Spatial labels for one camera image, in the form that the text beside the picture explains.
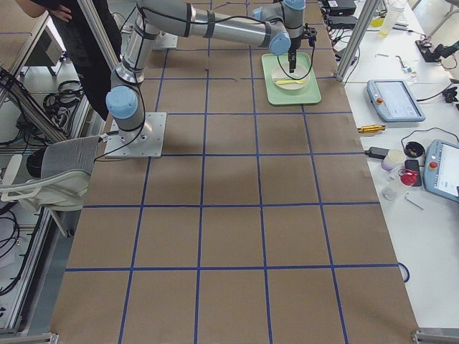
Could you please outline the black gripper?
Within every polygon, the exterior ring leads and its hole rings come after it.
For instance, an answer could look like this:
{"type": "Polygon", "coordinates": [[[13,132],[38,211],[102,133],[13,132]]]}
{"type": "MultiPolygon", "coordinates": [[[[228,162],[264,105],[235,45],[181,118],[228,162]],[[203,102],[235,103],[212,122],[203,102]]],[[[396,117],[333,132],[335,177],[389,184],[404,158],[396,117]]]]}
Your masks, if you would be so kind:
{"type": "Polygon", "coordinates": [[[289,73],[295,72],[296,69],[296,54],[301,47],[303,37],[294,37],[290,39],[290,48],[288,50],[289,73]]]}

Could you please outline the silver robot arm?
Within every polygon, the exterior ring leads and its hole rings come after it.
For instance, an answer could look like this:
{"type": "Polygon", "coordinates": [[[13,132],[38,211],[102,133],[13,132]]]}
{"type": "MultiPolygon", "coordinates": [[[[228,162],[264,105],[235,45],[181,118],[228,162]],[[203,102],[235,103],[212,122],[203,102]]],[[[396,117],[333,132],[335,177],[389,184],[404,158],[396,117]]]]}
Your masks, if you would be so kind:
{"type": "Polygon", "coordinates": [[[135,73],[126,74],[123,68],[120,63],[111,72],[111,89],[105,96],[105,104],[118,127],[121,143],[146,148],[153,137],[152,113],[146,111],[141,81],[135,73]]]}
{"type": "Polygon", "coordinates": [[[237,42],[287,54],[296,66],[296,51],[316,30],[304,20],[304,1],[278,1],[253,10],[252,16],[229,16],[203,10],[185,1],[138,1],[138,16],[126,52],[112,73],[112,83],[139,85],[143,70],[160,33],[237,42]]]}

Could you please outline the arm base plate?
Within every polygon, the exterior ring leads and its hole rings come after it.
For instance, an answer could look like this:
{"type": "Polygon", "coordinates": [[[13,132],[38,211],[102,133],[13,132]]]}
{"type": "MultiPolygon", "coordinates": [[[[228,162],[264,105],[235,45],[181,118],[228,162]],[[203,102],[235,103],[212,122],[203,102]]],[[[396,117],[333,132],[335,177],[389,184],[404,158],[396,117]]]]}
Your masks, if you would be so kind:
{"type": "Polygon", "coordinates": [[[166,50],[176,49],[178,44],[178,37],[174,34],[161,32],[154,40],[152,50],[166,50]]]}
{"type": "Polygon", "coordinates": [[[116,131],[106,142],[107,158],[160,158],[162,156],[167,114],[165,112],[146,112],[141,130],[125,132],[118,129],[115,121],[110,130],[116,131]]]}

